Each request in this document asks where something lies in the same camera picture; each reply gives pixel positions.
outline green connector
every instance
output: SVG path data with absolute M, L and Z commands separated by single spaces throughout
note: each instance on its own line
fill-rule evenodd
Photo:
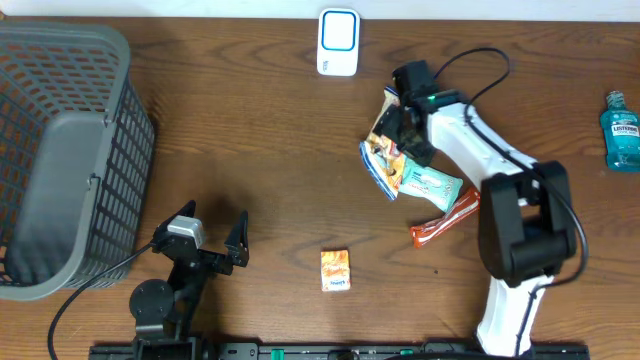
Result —
M 271 350 L 271 360 L 284 360 L 284 350 L 282 349 Z

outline wood grain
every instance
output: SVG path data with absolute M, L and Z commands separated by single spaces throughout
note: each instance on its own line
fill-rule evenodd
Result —
M 584 341 L 594 359 L 640 353 L 640 177 L 607 169 L 598 122 L 609 90 L 640 110 L 637 25 L 364 21 L 358 73 L 342 79 L 316 73 L 315 21 L 67 20 L 110 25 L 127 37 L 133 82 L 157 122 L 138 246 L 195 199 L 207 246 L 222 250 L 235 217 L 249 210 L 250 264 L 207 286 L 196 330 L 279 343 L 471 336 L 489 280 L 477 217 L 414 249 L 408 226 L 440 213 L 407 196 L 389 203 L 357 145 L 393 69 L 416 59 L 438 66 L 491 45 L 509 53 L 514 71 L 479 101 L 479 112 L 520 150 L 565 165 L 591 245 L 580 282 L 545 295 L 533 338 Z M 502 67 L 490 55 L 469 57 L 441 84 L 472 93 Z M 435 166 L 463 176 L 443 156 Z M 350 250 L 349 292 L 320 291 L 320 251 L 331 247 Z M 569 261 L 564 275 L 576 264 Z M 59 357 L 85 359 L 94 343 L 130 341 L 132 289 L 170 268 L 144 254 L 123 283 L 83 294 L 58 326 Z M 45 358 L 49 323 L 69 295 L 0 301 L 0 358 Z

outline mouthwash bottle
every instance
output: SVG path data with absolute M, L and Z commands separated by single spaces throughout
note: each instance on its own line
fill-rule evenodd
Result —
M 638 114 L 627 110 L 624 95 L 613 91 L 607 96 L 609 110 L 600 117 L 607 143 L 607 165 L 610 169 L 640 172 L 640 133 Z

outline small orange box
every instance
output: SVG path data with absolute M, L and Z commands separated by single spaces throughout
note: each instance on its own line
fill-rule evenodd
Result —
M 323 251 L 320 253 L 322 291 L 345 291 L 351 288 L 349 251 Z

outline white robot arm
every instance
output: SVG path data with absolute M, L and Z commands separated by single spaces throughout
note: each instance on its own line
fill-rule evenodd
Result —
M 522 169 L 506 161 L 466 124 L 463 116 L 464 107 L 465 104 L 455 103 L 439 108 L 437 112 L 430 115 L 427 121 L 429 142 L 436 149 L 449 156 L 478 189 L 481 189 L 484 179 L 496 174 L 521 173 Z M 469 108 L 469 115 L 472 116 L 478 130 L 503 149 L 508 149 L 511 156 L 518 161 L 533 167 L 536 160 L 518 152 L 498 136 L 480 119 L 473 106 Z M 518 199 L 518 201 L 520 206 L 527 205 L 524 198 Z M 537 293 L 525 331 L 520 339 L 519 354 L 515 354 L 517 335 L 525 315 L 529 296 L 534 287 L 552 281 L 553 276 L 541 275 L 525 280 L 519 286 L 511 288 L 504 280 L 491 278 L 487 307 L 476 332 L 478 341 L 487 354 L 519 356 L 529 350 L 531 347 L 529 334 L 544 289 Z
M 423 166 L 436 150 L 442 151 L 480 190 L 478 245 L 492 278 L 476 335 L 490 355 L 519 356 L 531 347 L 541 287 L 553 282 L 576 251 L 575 228 L 566 210 L 534 179 L 570 202 L 566 171 L 557 162 L 539 164 L 517 151 L 457 91 L 439 92 L 424 61 L 409 63 L 393 76 L 401 107 L 388 109 L 374 132 L 389 137 Z M 539 205 L 540 212 L 523 219 L 520 207 L 528 204 Z

